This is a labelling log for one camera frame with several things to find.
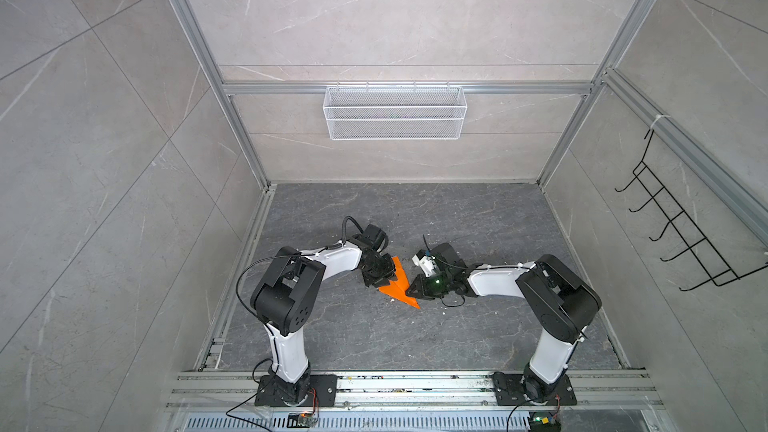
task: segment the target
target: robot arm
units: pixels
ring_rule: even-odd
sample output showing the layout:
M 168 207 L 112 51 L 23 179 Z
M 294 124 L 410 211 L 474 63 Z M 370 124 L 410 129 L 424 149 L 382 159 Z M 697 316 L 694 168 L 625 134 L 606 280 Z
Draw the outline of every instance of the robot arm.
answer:
M 545 254 L 535 262 L 467 267 L 453 247 L 419 251 L 413 261 L 424 271 L 406 292 L 415 298 L 442 298 L 453 291 L 471 297 L 507 295 L 528 301 L 543 331 L 521 382 L 524 396 L 545 403 L 563 378 L 583 330 L 600 310 L 600 297 L 560 260 Z
M 368 225 L 346 242 L 316 250 L 283 247 L 250 297 L 272 348 L 271 383 L 289 405 L 301 404 L 310 386 L 310 362 L 304 351 L 304 324 L 312 314 L 322 281 L 359 268 L 366 286 L 389 283 L 395 265 L 381 254 L 388 242 L 383 230 Z

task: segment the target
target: metal grate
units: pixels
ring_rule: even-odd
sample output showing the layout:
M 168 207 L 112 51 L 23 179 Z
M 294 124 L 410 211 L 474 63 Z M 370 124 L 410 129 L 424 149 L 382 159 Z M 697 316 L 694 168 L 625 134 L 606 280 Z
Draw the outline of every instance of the metal grate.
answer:
M 467 102 L 460 86 L 337 86 L 322 110 L 333 140 L 458 139 Z
M 289 412 L 275 412 L 270 420 L 258 418 L 255 414 L 240 412 L 238 416 L 253 420 L 269 427 L 274 432 L 296 432 L 294 420 L 288 419 Z M 435 411 L 435 412 L 354 412 L 321 411 L 320 421 L 312 427 L 317 432 L 403 432 L 406 430 L 444 430 L 463 432 L 483 430 L 492 432 L 506 430 L 508 411 Z M 509 420 L 510 430 L 528 430 L 528 412 L 515 412 Z M 224 412 L 193 412 L 189 414 L 185 432 L 250 432 L 262 430 L 242 420 L 228 418 Z

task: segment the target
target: white cable tie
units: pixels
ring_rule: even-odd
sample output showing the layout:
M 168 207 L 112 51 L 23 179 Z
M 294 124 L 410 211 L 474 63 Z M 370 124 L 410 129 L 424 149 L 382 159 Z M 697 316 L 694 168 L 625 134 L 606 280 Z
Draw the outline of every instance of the white cable tie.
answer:
M 662 115 L 662 114 L 657 114 L 657 115 L 656 115 L 656 119 L 654 119 L 654 120 L 653 120 L 653 121 L 650 123 L 650 128 L 651 128 L 651 129 L 653 129 L 653 128 L 654 128 L 654 126 L 656 125 L 656 122 L 658 122 L 658 121 L 659 121 L 659 119 L 660 119 L 660 118 L 662 118 L 662 117 L 667 117 L 667 119 L 671 119 L 671 118 L 672 118 L 672 116 L 664 116 L 664 115 Z

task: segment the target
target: gray floor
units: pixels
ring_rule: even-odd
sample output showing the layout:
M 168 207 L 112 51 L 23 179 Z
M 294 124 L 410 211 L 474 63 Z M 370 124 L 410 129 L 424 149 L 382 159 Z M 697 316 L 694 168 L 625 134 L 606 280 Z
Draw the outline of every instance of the gray floor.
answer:
M 422 247 L 422 234 L 433 245 L 450 242 L 467 263 L 526 262 L 548 253 L 576 270 L 543 195 L 532 184 L 281 185 L 255 258 L 274 255 L 283 245 L 333 243 L 346 215 L 389 234 L 387 251 L 401 258 L 409 279 L 418 272 L 409 258 Z M 244 296 L 250 296 L 264 268 L 245 281 Z M 520 369 L 542 330 L 519 298 L 468 298 L 458 308 L 439 301 L 420 305 L 417 310 L 366 288 L 359 272 L 324 282 L 305 326 L 312 367 Z M 599 319 L 586 335 L 589 340 L 576 349 L 571 368 L 620 368 Z M 250 370 L 269 356 L 262 324 L 237 307 L 220 367 Z M 645 430 L 636 410 L 563 410 L 561 419 L 566 432 Z

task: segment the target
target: wire basket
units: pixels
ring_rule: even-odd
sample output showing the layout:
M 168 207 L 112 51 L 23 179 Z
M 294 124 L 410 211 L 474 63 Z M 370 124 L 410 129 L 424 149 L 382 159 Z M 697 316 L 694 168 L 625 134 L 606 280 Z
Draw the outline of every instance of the wire basket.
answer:
M 332 86 L 322 110 L 332 140 L 458 139 L 467 101 L 460 86 Z

